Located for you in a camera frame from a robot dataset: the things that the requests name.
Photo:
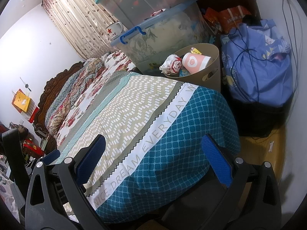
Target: bed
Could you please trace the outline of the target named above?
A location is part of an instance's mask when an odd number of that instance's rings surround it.
[[[47,82],[34,122],[53,135],[53,148],[61,152],[54,163],[74,157],[98,134],[105,137],[106,150],[84,185],[104,222],[135,220],[196,184],[209,168],[200,146],[203,135],[210,133],[234,155],[240,151],[233,115],[217,91],[130,72],[134,65],[120,51],[110,54],[105,66],[90,83],[79,78],[85,77],[82,63]],[[72,80],[83,85],[64,96]],[[57,100],[64,116],[48,112]],[[56,122],[54,128],[50,122]],[[64,208],[77,221],[70,205]]]

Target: keychain hanging on wall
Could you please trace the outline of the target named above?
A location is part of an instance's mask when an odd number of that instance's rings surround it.
[[[29,85],[28,84],[26,84],[26,82],[24,82],[23,80],[22,80],[22,78],[20,77],[20,79],[21,79],[21,81],[25,84],[25,87],[27,88],[27,89],[29,89],[29,91],[31,92],[31,89],[29,88]]]

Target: carved wooden headboard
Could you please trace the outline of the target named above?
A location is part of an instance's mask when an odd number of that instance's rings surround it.
[[[43,94],[40,96],[40,101],[38,103],[39,110],[34,117],[35,132],[40,130],[42,132],[49,133],[45,126],[46,113],[56,99],[63,88],[65,82],[71,77],[75,72],[79,71],[83,67],[84,62],[75,63],[69,70],[64,70],[59,73],[55,78],[47,81]],[[56,141],[54,138],[48,140],[45,152],[48,153],[56,148]]]

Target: wooden floor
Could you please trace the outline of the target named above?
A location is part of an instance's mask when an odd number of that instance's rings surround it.
[[[269,137],[266,138],[252,138],[252,137],[240,137],[241,151],[238,154],[247,163],[261,165],[264,161],[269,161],[272,164],[277,182],[280,181],[281,173],[283,169],[285,159],[285,147],[286,147],[286,130],[285,126],[275,128],[272,130]],[[273,148],[270,150],[270,142],[273,143]],[[251,184],[248,183],[242,194],[239,208],[242,208]]]

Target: mug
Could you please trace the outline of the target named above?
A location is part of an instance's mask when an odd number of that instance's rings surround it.
[[[108,35],[114,40],[124,31],[124,25],[121,22],[114,22],[106,28]]]
[[[182,65],[191,73],[197,73],[212,63],[211,57],[187,53],[182,59]]]

